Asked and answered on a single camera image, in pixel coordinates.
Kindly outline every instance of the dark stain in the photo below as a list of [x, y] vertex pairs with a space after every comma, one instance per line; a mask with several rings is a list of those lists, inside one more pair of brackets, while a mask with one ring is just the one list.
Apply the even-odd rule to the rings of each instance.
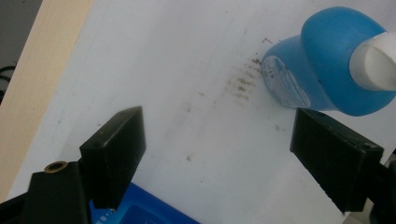
[[238, 98], [242, 98], [242, 99], [248, 100], [248, 96], [243, 95], [243, 94], [241, 94], [241, 93], [237, 93], [237, 94], [235, 94], [234, 96], [236, 96], [236, 97], [238, 97]]
[[260, 62], [260, 59], [253, 59], [252, 62], [262, 65], [262, 62]]
[[284, 128], [281, 128], [279, 125], [275, 125], [275, 129], [278, 131], [278, 132], [280, 132], [280, 131], [282, 131], [282, 132], [285, 132], [286, 131], [286, 129], [284, 129]]
[[187, 161], [192, 161], [192, 155], [188, 155], [188, 156], [186, 157], [186, 160], [187, 160]]
[[262, 43], [268, 42], [270, 44], [274, 44], [268, 37], [265, 37], [265, 39], [262, 41]]
[[244, 78], [238, 78], [238, 81], [241, 82], [244, 85], [248, 85], [248, 86], [256, 86], [253, 82], [250, 81], [246, 81]]
[[255, 76], [253, 76], [252, 74], [250, 74], [249, 72], [245, 73], [246, 76], [251, 77], [251, 78], [256, 78]]
[[258, 72], [258, 73], [262, 72], [262, 70], [260, 68], [255, 68], [255, 67], [253, 67], [251, 65], [248, 68], [250, 68], [250, 69], [252, 69], [252, 70], [254, 70], [254, 71]]

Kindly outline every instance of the bottle label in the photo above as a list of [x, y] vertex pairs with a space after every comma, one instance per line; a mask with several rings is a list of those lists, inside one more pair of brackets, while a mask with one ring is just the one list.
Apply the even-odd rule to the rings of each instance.
[[265, 58], [262, 71], [269, 91], [282, 105], [293, 108], [311, 106], [311, 101], [294, 75], [276, 56]]

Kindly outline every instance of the plastic bottle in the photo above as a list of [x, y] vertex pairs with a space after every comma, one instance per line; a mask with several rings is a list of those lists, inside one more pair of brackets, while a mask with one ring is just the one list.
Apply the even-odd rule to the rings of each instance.
[[270, 48], [262, 71], [284, 106], [367, 115], [396, 94], [396, 33], [359, 11], [331, 7]]

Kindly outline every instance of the white surface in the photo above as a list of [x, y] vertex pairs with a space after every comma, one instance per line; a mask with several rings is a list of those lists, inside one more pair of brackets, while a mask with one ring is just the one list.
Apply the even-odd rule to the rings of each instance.
[[[396, 2], [96, 0], [9, 197], [30, 174], [75, 161], [116, 112], [142, 105], [148, 148], [133, 182], [202, 223], [341, 223], [289, 152], [294, 110], [262, 82], [265, 51], [331, 6], [396, 30]], [[331, 113], [389, 153], [395, 104]]]
[[364, 89], [396, 91], [396, 32], [359, 44], [350, 58], [349, 70]]

